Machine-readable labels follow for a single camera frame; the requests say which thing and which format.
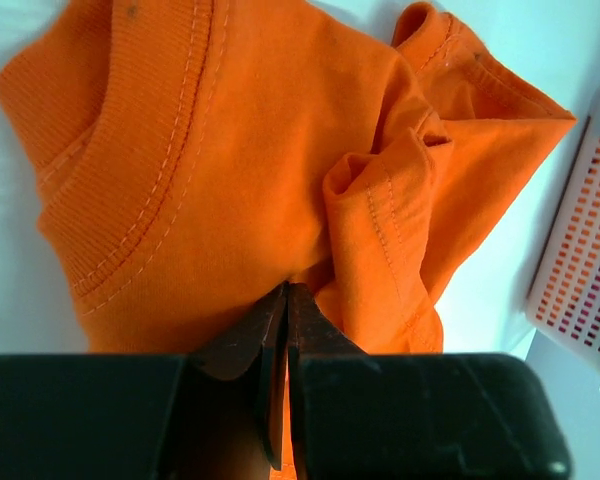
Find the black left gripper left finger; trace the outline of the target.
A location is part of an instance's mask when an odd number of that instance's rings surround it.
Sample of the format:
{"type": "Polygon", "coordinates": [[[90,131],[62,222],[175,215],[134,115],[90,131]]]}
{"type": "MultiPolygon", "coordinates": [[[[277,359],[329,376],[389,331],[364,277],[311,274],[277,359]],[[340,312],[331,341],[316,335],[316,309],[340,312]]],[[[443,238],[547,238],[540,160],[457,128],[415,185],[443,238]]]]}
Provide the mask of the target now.
{"type": "Polygon", "coordinates": [[[188,354],[0,355],[0,479],[265,479],[286,285],[188,354]]]}

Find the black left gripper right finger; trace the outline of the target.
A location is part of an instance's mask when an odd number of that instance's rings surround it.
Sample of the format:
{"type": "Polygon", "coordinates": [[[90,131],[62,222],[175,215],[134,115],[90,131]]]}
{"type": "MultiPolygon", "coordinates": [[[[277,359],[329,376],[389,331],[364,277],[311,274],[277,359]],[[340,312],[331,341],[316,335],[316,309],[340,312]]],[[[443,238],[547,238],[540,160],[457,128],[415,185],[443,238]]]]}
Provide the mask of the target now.
{"type": "Polygon", "coordinates": [[[539,378],[504,354],[370,355],[288,293],[291,438],[302,479],[568,479],[539,378]]]}

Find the orange t-shirt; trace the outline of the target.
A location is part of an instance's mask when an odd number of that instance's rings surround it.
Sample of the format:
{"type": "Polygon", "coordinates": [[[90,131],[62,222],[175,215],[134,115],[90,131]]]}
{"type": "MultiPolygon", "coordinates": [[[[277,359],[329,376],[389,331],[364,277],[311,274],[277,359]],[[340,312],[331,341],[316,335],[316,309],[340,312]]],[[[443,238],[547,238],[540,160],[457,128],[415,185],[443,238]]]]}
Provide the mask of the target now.
{"type": "Polygon", "coordinates": [[[0,71],[87,354],[188,354],[286,285],[370,355],[436,302],[574,117],[460,20],[390,44],[305,1],[72,1],[0,71]]]}

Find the white plastic laundry basket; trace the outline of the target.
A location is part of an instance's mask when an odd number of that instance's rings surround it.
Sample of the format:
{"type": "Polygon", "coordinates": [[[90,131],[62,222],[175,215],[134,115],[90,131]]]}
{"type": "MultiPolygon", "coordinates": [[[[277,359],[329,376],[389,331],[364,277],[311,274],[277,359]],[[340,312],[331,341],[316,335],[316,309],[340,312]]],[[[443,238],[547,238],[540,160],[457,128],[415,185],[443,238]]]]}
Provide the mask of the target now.
{"type": "Polygon", "coordinates": [[[527,296],[526,318],[600,377],[600,93],[527,296]]]}

